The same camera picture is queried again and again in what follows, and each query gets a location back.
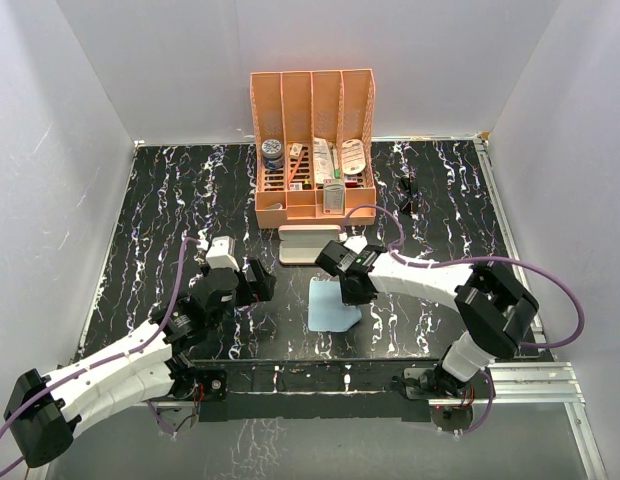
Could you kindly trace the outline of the blue cleaning cloth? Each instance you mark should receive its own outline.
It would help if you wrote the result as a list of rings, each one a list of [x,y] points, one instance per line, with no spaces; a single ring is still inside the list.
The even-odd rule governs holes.
[[[309,283],[308,329],[344,333],[362,319],[361,309],[342,302],[338,281],[312,279]]]

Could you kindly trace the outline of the pink glasses case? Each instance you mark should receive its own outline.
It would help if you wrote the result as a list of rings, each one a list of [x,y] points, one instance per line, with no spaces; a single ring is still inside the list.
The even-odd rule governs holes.
[[[279,261],[283,265],[313,265],[322,249],[338,241],[338,225],[283,225],[278,228]]]

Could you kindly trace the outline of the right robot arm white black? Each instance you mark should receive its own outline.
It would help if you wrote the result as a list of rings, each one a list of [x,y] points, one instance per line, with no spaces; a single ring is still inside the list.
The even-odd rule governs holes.
[[[380,293],[401,294],[456,311],[465,331],[451,343],[436,366],[416,377],[395,381],[405,391],[458,397],[472,378],[496,360],[519,352],[539,303],[512,271],[495,260],[445,266],[410,259],[378,245],[356,251],[331,240],[315,265],[338,279],[340,300],[360,306]]]

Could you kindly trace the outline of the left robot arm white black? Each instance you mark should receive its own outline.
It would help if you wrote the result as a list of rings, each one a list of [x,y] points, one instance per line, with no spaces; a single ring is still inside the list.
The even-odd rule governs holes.
[[[197,376],[188,350],[234,308],[271,300],[276,285],[256,258],[247,271],[230,266],[202,271],[194,287],[174,289],[164,310],[120,340],[54,372],[31,369],[18,377],[0,431],[12,435],[21,462],[44,466],[81,433],[121,410],[194,392]]]

